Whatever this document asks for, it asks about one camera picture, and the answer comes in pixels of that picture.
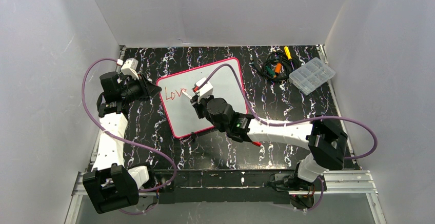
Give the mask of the red marker cap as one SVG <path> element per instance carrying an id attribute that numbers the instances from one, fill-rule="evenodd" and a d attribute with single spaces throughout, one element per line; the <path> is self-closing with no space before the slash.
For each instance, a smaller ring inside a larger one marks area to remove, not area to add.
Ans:
<path id="1" fill-rule="evenodd" d="M 253 141 L 252 144 L 257 146 L 257 147 L 260 147 L 262 145 L 262 143 L 258 142 L 258 141 Z"/>

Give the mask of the white red whiteboard marker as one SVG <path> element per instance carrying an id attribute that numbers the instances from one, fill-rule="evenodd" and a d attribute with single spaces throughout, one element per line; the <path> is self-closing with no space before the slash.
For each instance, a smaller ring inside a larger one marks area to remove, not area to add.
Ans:
<path id="1" fill-rule="evenodd" d="M 182 94 L 184 94 L 188 99 L 192 99 L 192 97 L 186 91 L 182 91 Z"/>

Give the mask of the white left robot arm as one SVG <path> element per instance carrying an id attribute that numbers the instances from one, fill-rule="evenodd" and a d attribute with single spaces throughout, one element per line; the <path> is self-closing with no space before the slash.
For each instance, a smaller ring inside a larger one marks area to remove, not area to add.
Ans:
<path id="1" fill-rule="evenodd" d="M 97 213 L 135 205 L 139 190 L 150 179 L 148 163 L 126 169 L 123 138 L 127 129 L 127 111 L 136 101 L 147 101 L 161 91 L 142 73 L 122 74 L 115 71 L 100 76 L 103 92 L 97 99 L 99 125 L 103 127 L 98 141 L 96 160 L 83 176 L 84 188 Z"/>

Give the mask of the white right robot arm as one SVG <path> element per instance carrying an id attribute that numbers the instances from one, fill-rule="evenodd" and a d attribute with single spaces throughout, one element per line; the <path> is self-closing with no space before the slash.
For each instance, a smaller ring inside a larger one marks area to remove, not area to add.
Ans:
<path id="1" fill-rule="evenodd" d="M 235 112 L 223 98 L 190 99 L 198 118 L 207 119 L 220 132 L 237 142 L 259 145 L 261 141 L 295 145 L 309 150 L 297 165 L 295 177 L 312 183 L 329 170 L 342 170 L 347 147 L 347 134 L 334 122 L 317 118 L 296 125 L 262 123 L 251 114 Z"/>

